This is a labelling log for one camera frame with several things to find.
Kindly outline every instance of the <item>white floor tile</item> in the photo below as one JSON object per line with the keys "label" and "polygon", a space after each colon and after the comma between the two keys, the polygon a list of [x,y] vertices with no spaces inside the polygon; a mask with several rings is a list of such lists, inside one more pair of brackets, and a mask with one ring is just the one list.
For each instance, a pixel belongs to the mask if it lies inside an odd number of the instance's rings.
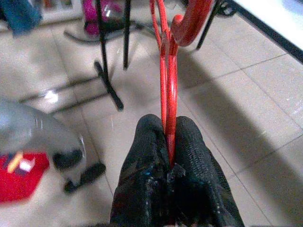
{"label": "white floor tile", "polygon": [[17,100],[68,83],[49,27],[18,38],[0,33],[0,44],[1,96]]}
{"label": "white floor tile", "polygon": [[289,55],[244,69],[303,128],[303,65]]}
{"label": "white floor tile", "polygon": [[58,59],[32,62],[27,58],[11,61],[3,57],[0,62],[0,95],[13,100],[69,83]]}
{"label": "white floor tile", "polygon": [[180,96],[235,172],[303,132],[242,71]]}
{"label": "white floor tile", "polygon": [[238,39],[256,32],[255,28],[238,14],[232,17],[216,16],[208,30],[209,36],[216,44]]}
{"label": "white floor tile", "polygon": [[237,177],[230,179],[228,184],[245,226],[271,225]]}
{"label": "white floor tile", "polygon": [[62,63],[71,81],[95,77],[94,60],[101,57],[99,44],[80,44],[64,36],[64,30],[83,31],[83,23],[79,20],[55,24],[51,27],[58,45]]}
{"label": "white floor tile", "polygon": [[237,14],[215,17],[207,34],[240,68],[285,52]]}
{"label": "white floor tile", "polygon": [[210,39],[206,38],[200,50],[178,51],[178,87],[185,89],[203,84],[216,77],[239,70]]}
{"label": "white floor tile", "polygon": [[[133,56],[130,55],[130,65],[126,71],[122,69],[122,60],[121,55],[117,58],[117,67],[109,68],[109,73],[112,86],[124,103],[125,109],[135,106],[144,107],[149,101],[160,96],[159,68],[140,44],[137,44]],[[97,80],[75,88],[78,99],[104,94],[104,90],[102,82]],[[116,106],[110,96],[83,106],[84,118],[88,121],[116,114],[116,112]]]}
{"label": "white floor tile", "polygon": [[219,44],[240,68],[266,61],[285,52],[259,31]]}
{"label": "white floor tile", "polygon": [[301,136],[239,174],[273,226],[303,223],[302,151]]}
{"label": "white floor tile", "polygon": [[64,194],[63,186],[64,180],[60,174],[49,169],[30,200],[0,206],[0,224],[65,227],[109,221],[112,194],[105,177],[72,195]]}

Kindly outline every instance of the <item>black metal leg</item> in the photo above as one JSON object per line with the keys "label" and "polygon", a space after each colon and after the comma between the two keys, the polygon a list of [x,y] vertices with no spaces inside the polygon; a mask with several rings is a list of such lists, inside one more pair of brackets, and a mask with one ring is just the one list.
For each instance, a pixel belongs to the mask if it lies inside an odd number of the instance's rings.
{"label": "black metal leg", "polygon": [[97,6],[97,14],[98,14],[98,28],[99,28],[99,33],[100,33],[100,42],[101,42],[101,52],[102,52],[102,59],[103,59],[103,69],[102,66],[98,61],[94,63],[96,70],[98,71],[98,76],[102,79],[107,92],[112,96],[117,109],[119,111],[123,110],[124,105],[121,101],[121,99],[117,96],[114,88],[109,82],[108,78],[108,70],[107,70],[107,56],[106,56],[106,47],[105,47],[105,28],[104,28],[104,23],[102,19],[102,13],[101,13],[101,0],[96,1],[96,6]]}
{"label": "black metal leg", "polygon": [[112,87],[111,83],[109,82],[108,75],[103,72],[102,67],[98,61],[94,63],[96,70],[98,71],[98,75],[102,78],[102,81],[107,89],[107,92],[112,96],[115,105],[119,111],[124,109],[124,105],[121,99],[118,97],[117,93],[115,92],[114,88]]}
{"label": "black metal leg", "polygon": [[199,50],[199,49],[201,48],[202,43],[203,43],[203,41],[204,41],[204,39],[205,39],[205,37],[206,37],[206,34],[207,34],[207,32],[208,32],[208,29],[209,29],[209,27],[210,27],[210,25],[211,25],[211,23],[212,23],[212,21],[213,21],[215,15],[217,14],[217,10],[218,10],[218,8],[219,8],[219,6],[220,6],[220,2],[221,2],[221,1],[218,0],[218,1],[215,3],[215,6],[214,6],[214,8],[213,8],[213,11],[212,11],[212,13],[211,13],[211,15],[210,15],[210,17],[209,17],[209,19],[208,19],[208,21],[207,21],[207,24],[206,24],[206,26],[205,26],[205,28],[204,28],[204,30],[203,30],[203,33],[202,33],[201,38],[200,38],[200,40],[199,40],[199,43],[198,43],[198,45],[197,45],[197,47],[196,47],[196,50]]}
{"label": "black metal leg", "polygon": [[125,0],[125,31],[124,31],[124,69],[128,68],[128,46],[129,46],[129,26],[130,26],[130,12],[131,0]]}

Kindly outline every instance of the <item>red hook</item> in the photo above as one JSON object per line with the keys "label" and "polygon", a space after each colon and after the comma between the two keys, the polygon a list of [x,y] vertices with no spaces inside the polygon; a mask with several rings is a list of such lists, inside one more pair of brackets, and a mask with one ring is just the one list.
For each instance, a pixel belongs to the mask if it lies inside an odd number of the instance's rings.
{"label": "red hook", "polygon": [[190,45],[206,21],[215,0],[189,0],[185,15],[176,15],[169,29],[163,0],[156,0],[161,35],[155,15],[155,0],[150,0],[152,22],[160,51],[161,118],[166,136],[170,166],[174,166],[177,117],[178,46]]}

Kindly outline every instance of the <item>blurry gray object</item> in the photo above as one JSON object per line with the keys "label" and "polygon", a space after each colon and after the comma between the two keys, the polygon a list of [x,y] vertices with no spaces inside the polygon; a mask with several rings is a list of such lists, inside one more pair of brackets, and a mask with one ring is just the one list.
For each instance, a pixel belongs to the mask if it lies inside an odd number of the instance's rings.
{"label": "blurry gray object", "polygon": [[63,177],[80,184],[86,168],[82,137],[46,113],[0,98],[0,156],[23,149],[46,150]]}

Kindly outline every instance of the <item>black metal stand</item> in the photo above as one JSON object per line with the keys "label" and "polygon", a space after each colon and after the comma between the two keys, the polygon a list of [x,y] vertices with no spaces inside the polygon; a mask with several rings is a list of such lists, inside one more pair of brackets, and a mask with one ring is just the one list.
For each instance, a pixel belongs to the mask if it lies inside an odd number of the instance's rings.
{"label": "black metal stand", "polygon": [[196,50],[199,50],[199,49],[201,48],[201,46],[202,46],[202,44],[203,44],[203,41],[205,40],[206,34],[207,34],[208,30],[209,30],[209,27],[210,27],[210,25],[212,24],[212,21],[213,21],[215,15],[217,14],[217,11],[218,11],[218,8],[220,7],[220,4],[221,4],[221,1],[220,1],[220,0],[218,0],[218,1],[215,3],[214,8],[213,8],[213,11],[212,11],[212,13],[211,13],[211,15],[210,15],[210,17],[209,17],[209,19],[208,19],[208,21],[207,21],[207,24],[205,25],[205,28],[204,28],[204,30],[203,30],[203,32],[202,32],[202,35],[201,35],[201,38],[200,38],[200,40],[199,40],[199,43],[198,43],[198,45],[197,45],[197,47],[196,47]]}
{"label": "black metal stand", "polygon": [[128,67],[129,26],[131,15],[131,0],[125,0],[125,31],[124,31],[124,70]]}
{"label": "black metal stand", "polygon": [[[72,83],[70,83],[69,85],[66,85],[66,86],[51,88],[51,89],[48,89],[47,91],[43,91],[43,92],[40,92],[38,94],[34,94],[34,95],[30,95],[28,97],[25,97],[25,98],[19,100],[19,102],[23,103],[23,102],[30,101],[30,100],[33,100],[33,99],[44,97],[44,96],[47,95],[47,93],[49,91],[52,91],[52,92],[56,93],[56,92],[60,92],[60,91],[65,90],[65,89],[69,89],[69,88],[77,86],[77,85],[81,85],[81,84],[91,82],[95,79],[101,79],[103,81],[106,89],[107,89],[107,94],[111,95],[111,97],[113,98],[113,100],[115,102],[115,105],[116,105],[117,109],[119,111],[123,110],[124,105],[123,105],[121,99],[116,94],[116,92],[115,92],[114,88],[112,87],[112,85],[109,81],[109,78],[108,78],[107,56],[106,56],[106,47],[105,47],[105,44],[106,44],[105,35],[106,34],[105,34],[105,28],[104,28],[104,24],[103,24],[103,20],[102,20],[100,1],[101,0],[96,1],[96,6],[97,6],[97,14],[98,14],[98,27],[99,27],[99,31],[100,31],[100,42],[101,42],[103,68],[102,68],[101,64],[98,61],[94,62],[94,66],[95,66],[95,68],[98,72],[98,76],[96,76],[94,78],[91,78],[91,79],[78,80],[78,81],[72,82]],[[65,106],[63,108],[60,108],[58,110],[55,110],[52,113],[57,113],[57,112],[60,112],[60,111],[71,109],[73,107],[82,105],[82,104],[87,103],[87,102],[91,102],[91,101],[96,100],[98,98],[102,98],[105,95],[106,94],[101,94],[101,95],[98,95],[98,96],[95,96],[95,97],[92,97],[92,98],[82,100],[80,102],[77,102],[76,104],[71,104],[71,105]]]}

